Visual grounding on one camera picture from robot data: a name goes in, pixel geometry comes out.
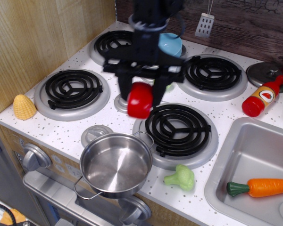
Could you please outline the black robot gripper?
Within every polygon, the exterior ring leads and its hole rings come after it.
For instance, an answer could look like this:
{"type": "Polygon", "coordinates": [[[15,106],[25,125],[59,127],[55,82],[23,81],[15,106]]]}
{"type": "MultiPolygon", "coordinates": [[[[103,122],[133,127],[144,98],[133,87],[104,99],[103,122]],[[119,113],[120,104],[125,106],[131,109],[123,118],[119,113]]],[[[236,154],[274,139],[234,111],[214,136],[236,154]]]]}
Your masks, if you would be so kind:
{"type": "Polygon", "coordinates": [[[138,76],[140,69],[146,65],[158,65],[163,72],[152,86],[152,107],[155,107],[160,104],[167,86],[172,82],[184,81],[185,62],[158,47],[160,34],[166,29],[168,21],[129,21],[129,25],[134,29],[132,44],[105,52],[103,70],[118,77],[121,98],[126,101],[132,89],[133,77],[138,76]]]}

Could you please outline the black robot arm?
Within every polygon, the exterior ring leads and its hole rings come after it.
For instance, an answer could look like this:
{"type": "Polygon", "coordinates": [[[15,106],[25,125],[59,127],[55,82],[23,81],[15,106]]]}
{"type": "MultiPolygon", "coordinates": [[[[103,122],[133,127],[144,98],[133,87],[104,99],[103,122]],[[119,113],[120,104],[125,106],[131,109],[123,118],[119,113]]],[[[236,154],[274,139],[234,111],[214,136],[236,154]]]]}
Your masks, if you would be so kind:
{"type": "Polygon", "coordinates": [[[132,43],[104,53],[103,69],[118,78],[123,99],[131,92],[135,76],[154,79],[153,106],[160,104],[168,85],[183,82],[185,60],[168,55],[158,46],[169,19],[182,9],[182,0],[133,1],[133,14],[128,19],[134,29],[132,43]]]}

